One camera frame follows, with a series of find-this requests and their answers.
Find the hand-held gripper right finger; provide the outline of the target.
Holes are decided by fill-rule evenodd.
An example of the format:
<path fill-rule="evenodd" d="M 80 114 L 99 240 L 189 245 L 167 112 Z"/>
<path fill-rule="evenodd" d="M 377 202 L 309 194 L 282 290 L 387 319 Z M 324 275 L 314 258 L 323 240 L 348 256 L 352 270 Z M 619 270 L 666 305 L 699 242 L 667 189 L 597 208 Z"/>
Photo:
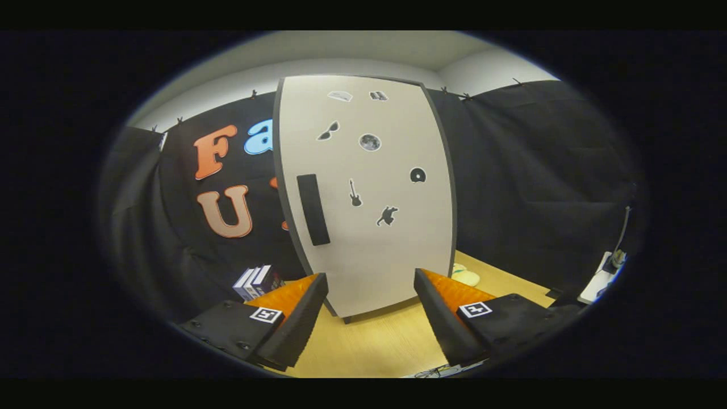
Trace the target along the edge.
<path fill-rule="evenodd" d="M 525 296 L 494 296 L 426 269 L 413 281 L 449 365 L 495 365 L 529 351 L 574 320 L 574 305 L 545 307 Z"/>

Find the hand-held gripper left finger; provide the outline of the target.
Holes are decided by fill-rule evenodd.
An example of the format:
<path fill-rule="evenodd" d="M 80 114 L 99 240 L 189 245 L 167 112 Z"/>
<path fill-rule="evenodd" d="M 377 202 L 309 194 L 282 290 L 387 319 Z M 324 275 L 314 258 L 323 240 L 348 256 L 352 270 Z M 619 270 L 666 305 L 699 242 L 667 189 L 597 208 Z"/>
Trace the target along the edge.
<path fill-rule="evenodd" d="M 328 292 L 327 275 L 317 273 L 252 301 L 222 301 L 179 327 L 234 359 L 286 371 L 306 349 Z"/>

